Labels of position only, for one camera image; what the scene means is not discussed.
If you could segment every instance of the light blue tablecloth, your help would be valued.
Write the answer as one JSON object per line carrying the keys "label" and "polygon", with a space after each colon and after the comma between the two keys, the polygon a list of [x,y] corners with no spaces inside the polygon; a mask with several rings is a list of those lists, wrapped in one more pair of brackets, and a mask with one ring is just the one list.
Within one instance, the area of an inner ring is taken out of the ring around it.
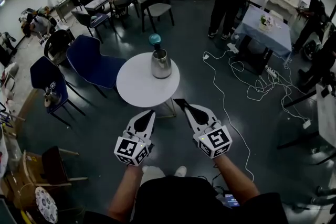
{"label": "light blue tablecloth", "polygon": [[269,16],[264,10],[250,5],[235,33],[250,36],[286,60],[292,51],[289,27],[281,20],[274,18],[275,23],[281,28],[274,23],[271,31],[262,31],[259,29],[259,24],[263,14]]}

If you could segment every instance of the white machine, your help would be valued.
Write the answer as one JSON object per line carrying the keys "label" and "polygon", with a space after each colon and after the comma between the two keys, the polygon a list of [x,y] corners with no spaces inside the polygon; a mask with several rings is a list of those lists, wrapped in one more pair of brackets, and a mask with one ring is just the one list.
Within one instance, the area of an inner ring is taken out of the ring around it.
{"label": "white machine", "polygon": [[184,99],[174,99],[184,111],[190,127],[194,131],[193,138],[208,157],[215,158],[227,152],[232,138],[226,126],[222,126],[215,114],[203,106],[188,104]]}
{"label": "white machine", "polygon": [[130,120],[114,148],[114,154],[119,161],[139,166],[149,155],[152,148],[150,137],[153,132],[154,121],[154,110],[144,111]]}

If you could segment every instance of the teal lid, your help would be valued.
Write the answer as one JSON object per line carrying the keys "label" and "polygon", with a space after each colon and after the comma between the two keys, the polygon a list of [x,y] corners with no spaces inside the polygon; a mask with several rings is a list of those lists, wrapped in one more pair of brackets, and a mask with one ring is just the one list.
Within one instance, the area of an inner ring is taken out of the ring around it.
{"label": "teal lid", "polygon": [[149,40],[149,44],[152,46],[155,46],[161,43],[161,37],[158,34],[150,35],[148,40]]}

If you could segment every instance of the screen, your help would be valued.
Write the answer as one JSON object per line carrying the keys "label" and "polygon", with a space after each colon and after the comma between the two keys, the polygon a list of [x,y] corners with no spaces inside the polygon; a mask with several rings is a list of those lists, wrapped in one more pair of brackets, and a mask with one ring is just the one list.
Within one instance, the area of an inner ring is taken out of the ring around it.
{"label": "screen", "polygon": [[225,200],[231,207],[240,206],[235,197],[232,194],[225,194]]}

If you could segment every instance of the stainless steel kettle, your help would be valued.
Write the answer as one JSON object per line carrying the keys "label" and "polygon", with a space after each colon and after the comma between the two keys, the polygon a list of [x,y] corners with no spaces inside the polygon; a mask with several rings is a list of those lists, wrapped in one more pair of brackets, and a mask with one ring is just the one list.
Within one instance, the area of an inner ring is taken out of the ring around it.
{"label": "stainless steel kettle", "polygon": [[165,79],[172,73],[172,62],[164,49],[161,49],[161,37],[153,34],[149,37],[149,43],[154,46],[152,54],[152,74],[158,79]]}

